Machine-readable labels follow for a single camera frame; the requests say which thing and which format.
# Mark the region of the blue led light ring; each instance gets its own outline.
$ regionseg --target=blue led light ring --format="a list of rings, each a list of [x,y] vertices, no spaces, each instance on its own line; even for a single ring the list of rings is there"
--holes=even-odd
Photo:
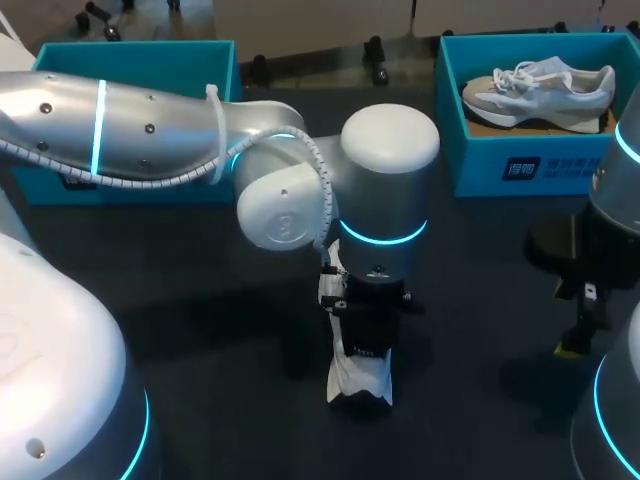
[[[349,233],[349,235],[351,235],[352,237],[357,238],[361,242],[370,243],[371,245],[379,245],[379,246],[400,245],[402,243],[410,242],[411,240],[416,238],[418,235],[420,235],[424,231],[424,229],[427,227],[427,221],[425,220],[424,223],[422,224],[422,226],[420,228],[418,228],[418,230],[413,232],[411,235],[407,235],[406,237],[401,237],[401,238],[392,238],[392,239],[388,239],[388,240],[379,240],[379,239],[375,239],[375,238],[365,237],[364,235],[360,235],[358,232],[352,230],[342,220],[340,220],[340,224],[342,225],[342,228],[344,228],[344,230],[347,233]]]
[[[107,81],[98,81],[98,98],[96,100],[96,123],[93,127],[93,150],[91,151],[91,175],[98,173],[100,165],[100,149],[102,147],[102,124],[107,103]]]
[[[138,447],[138,451],[133,457],[133,460],[131,460],[129,468],[127,468],[127,470],[119,480],[127,480],[127,478],[129,478],[133,470],[136,468],[138,460],[140,460],[140,456],[142,455],[142,451],[144,450],[145,443],[147,443],[147,435],[149,434],[149,423],[151,422],[151,412],[149,409],[149,397],[147,397],[147,392],[144,392],[144,401],[146,405],[146,417],[144,421],[144,432],[142,433],[142,439],[140,440],[140,446]]]
[[[631,466],[631,464],[627,462],[627,460],[622,456],[622,453],[620,453],[620,450],[618,450],[618,447],[616,447],[615,443],[613,443],[613,440],[611,439],[611,436],[607,431],[607,427],[604,426],[602,415],[600,414],[600,405],[598,404],[598,380],[600,379],[600,370],[602,369],[602,365],[604,364],[605,358],[607,357],[604,357],[602,359],[602,362],[600,362],[600,366],[598,367],[598,372],[596,373],[596,379],[593,383],[593,404],[596,410],[596,417],[598,418],[598,423],[600,424],[600,430],[602,430],[602,434],[604,435],[604,438],[609,444],[609,447],[611,448],[613,453],[616,455],[616,457],[618,457],[618,460],[620,460],[620,462],[626,467],[629,473],[631,473],[631,475],[633,475],[634,478],[637,478],[638,480],[640,480],[640,473],[638,473]]]
[[[638,155],[638,153],[636,153],[636,151],[631,148],[627,142],[624,141],[622,135],[620,135],[620,124],[616,125],[616,141],[618,142],[618,145],[620,145],[620,148],[624,150],[624,153],[629,155],[636,162],[640,163],[640,155]]]
[[[277,137],[282,137],[282,138],[296,138],[295,135],[291,135],[288,133],[277,133],[275,135],[272,135],[269,138],[277,138]],[[236,161],[238,160],[238,158],[240,157],[240,155],[242,155],[242,153],[236,153],[235,156],[233,157],[233,160],[231,160],[231,172],[233,172],[233,169],[236,166]]]

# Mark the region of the label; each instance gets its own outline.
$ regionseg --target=label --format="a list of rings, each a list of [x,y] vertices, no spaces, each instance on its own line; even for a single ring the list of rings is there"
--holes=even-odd
[[[502,180],[533,180],[540,166],[540,157],[511,157]]]
[[[62,186],[65,190],[95,190],[97,188],[95,183],[85,182],[62,174],[58,175],[60,175],[60,181],[62,181]]]
[[[600,163],[599,158],[550,158],[542,178],[591,178]]]

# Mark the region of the teal box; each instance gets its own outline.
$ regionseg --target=teal box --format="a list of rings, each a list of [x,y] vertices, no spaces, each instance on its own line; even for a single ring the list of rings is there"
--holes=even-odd
[[[52,43],[42,47],[34,70],[67,73],[205,98],[207,84],[218,87],[222,100],[242,97],[235,46],[231,41]],[[187,184],[157,190],[124,190],[72,183],[34,167],[12,173],[29,204],[131,205],[228,204],[230,184]]]
[[[436,121],[457,197],[580,195],[612,141],[611,134],[471,136],[460,98],[470,80],[494,68],[558,56],[573,68],[616,71],[612,105],[620,118],[640,81],[640,49],[628,33],[443,37],[436,67]],[[513,169],[528,175],[509,178]]]

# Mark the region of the robotic arm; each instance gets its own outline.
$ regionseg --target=robotic arm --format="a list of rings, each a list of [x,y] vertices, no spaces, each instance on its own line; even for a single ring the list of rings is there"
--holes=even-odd
[[[215,88],[198,100],[57,73],[0,74],[0,150],[114,188],[229,181],[252,243],[313,243],[318,301],[334,332],[327,400],[364,392],[390,406],[390,351],[400,314],[416,309],[404,280],[427,226],[424,176],[438,131],[392,104],[356,112],[340,135],[314,140],[305,130],[287,105],[223,103]]]

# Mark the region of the dark table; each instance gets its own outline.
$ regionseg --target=dark table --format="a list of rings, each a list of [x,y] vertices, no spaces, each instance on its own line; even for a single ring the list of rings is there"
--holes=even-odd
[[[374,103],[432,110],[427,91],[410,89],[247,98],[289,103],[314,136]],[[402,325],[393,414],[362,423],[325,405],[314,252],[254,248],[235,208],[28,209],[5,187],[43,254],[120,323],[165,437],[167,479],[575,478],[571,413],[612,335],[590,359],[551,355],[575,308],[552,298],[556,279],[526,263],[521,241],[537,216],[584,198],[456,200],[445,162],[434,166],[408,281],[426,315]],[[615,295],[616,326],[638,298]],[[305,375],[292,379],[283,358]]]

